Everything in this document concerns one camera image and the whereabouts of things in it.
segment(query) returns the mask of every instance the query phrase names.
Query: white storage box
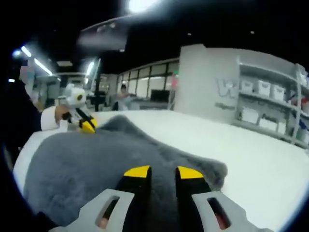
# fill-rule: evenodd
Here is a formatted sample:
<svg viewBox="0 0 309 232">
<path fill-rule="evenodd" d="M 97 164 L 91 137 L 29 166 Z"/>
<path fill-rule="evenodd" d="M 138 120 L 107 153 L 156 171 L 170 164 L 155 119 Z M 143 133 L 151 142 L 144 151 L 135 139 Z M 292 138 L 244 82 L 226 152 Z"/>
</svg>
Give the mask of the white storage box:
<svg viewBox="0 0 309 232">
<path fill-rule="evenodd" d="M 261 95 L 270 96 L 270 83 L 266 81 L 258 81 L 256 92 Z"/>
<path fill-rule="evenodd" d="M 259 118 L 259 113 L 251 108 L 243 107 L 241 111 L 241 120 L 245 122 L 250 122 L 253 124 L 257 123 Z"/>
<path fill-rule="evenodd" d="M 244 92 L 252 93 L 253 92 L 253 83 L 251 81 L 242 80 L 241 81 L 241 90 Z"/>
<path fill-rule="evenodd" d="M 268 129 L 268 130 L 272 130 L 272 131 L 276 131 L 277 130 L 277 123 L 267 120 L 265 118 L 261 118 L 258 122 L 258 125 L 262 128 Z"/>
<path fill-rule="evenodd" d="M 286 132 L 286 120 L 281 120 L 278 122 L 277 132 L 280 134 L 285 134 Z"/>
<path fill-rule="evenodd" d="M 285 89 L 283 87 L 278 86 L 278 85 L 271 86 L 270 96 L 272 97 L 272 99 L 284 101 L 284 94 L 285 94 Z"/>
</svg>

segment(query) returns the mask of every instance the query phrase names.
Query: small robot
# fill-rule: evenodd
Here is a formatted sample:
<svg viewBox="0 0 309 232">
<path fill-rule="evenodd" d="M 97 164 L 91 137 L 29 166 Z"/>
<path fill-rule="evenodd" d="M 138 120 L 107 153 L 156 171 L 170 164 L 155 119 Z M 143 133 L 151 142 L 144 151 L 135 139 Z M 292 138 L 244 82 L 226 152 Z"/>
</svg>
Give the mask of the small robot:
<svg viewBox="0 0 309 232">
<path fill-rule="evenodd" d="M 80 127 L 82 132 L 95 133 L 98 124 L 86 106 L 85 90 L 75 87 L 74 84 L 68 84 L 65 89 L 65 96 L 69 113 L 64 114 L 62 118 Z"/>
</svg>

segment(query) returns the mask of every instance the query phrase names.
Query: yellow robot claw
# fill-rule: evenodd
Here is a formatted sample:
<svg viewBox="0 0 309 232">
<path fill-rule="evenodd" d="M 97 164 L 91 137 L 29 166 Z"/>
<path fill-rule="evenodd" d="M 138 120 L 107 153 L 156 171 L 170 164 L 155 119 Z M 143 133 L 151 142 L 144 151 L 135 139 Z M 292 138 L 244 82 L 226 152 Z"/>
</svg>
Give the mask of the yellow robot claw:
<svg viewBox="0 0 309 232">
<path fill-rule="evenodd" d="M 149 165 L 137 167 L 137 168 L 132 168 L 132 169 L 126 171 L 124 176 L 146 178 L 149 168 L 150 168 Z"/>
<path fill-rule="evenodd" d="M 177 169 L 179 171 L 181 179 L 203 178 L 203 174 L 198 172 L 197 170 L 181 166 L 178 166 Z"/>
<path fill-rule="evenodd" d="M 82 132 L 96 133 L 95 129 L 97 126 L 98 123 L 93 117 L 90 117 L 89 120 L 82 119 L 80 121 L 80 128 Z"/>
</svg>

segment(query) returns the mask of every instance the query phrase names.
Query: white wall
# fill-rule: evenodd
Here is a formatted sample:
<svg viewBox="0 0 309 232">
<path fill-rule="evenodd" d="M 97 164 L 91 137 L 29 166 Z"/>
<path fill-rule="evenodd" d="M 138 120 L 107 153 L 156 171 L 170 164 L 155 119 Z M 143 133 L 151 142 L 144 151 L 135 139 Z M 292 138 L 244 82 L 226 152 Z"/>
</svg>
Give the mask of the white wall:
<svg viewBox="0 0 309 232">
<path fill-rule="evenodd" d="M 202 44 L 181 48 L 177 112 L 231 123 L 238 101 L 239 65 L 260 65 L 292 74 L 294 64 L 270 54 L 232 48 L 205 48 Z M 230 92 L 224 88 L 231 85 Z M 216 103 L 228 109 L 216 107 Z"/>
</svg>

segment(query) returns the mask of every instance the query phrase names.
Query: white table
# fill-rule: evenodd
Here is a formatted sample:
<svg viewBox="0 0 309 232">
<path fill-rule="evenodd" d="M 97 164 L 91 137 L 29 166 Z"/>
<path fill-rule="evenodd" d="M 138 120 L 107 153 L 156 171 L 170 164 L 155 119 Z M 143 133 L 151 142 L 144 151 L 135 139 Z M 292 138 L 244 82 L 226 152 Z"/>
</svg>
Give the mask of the white table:
<svg viewBox="0 0 309 232">
<path fill-rule="evenodd" d="M 185 152 L 227 164 L 222 192 L 247 212 L 259 228 L 279 231 L 295 214 L 308 193 L 309 157 L 286 142 L 246 129 L 172 111 L 99 112 L 98 124 L 126 115 L 153 138 Z M 23 190 L 33 153 L 60 129 L 37 132 L 28 140 L 14 167 Z"/>
</svg>

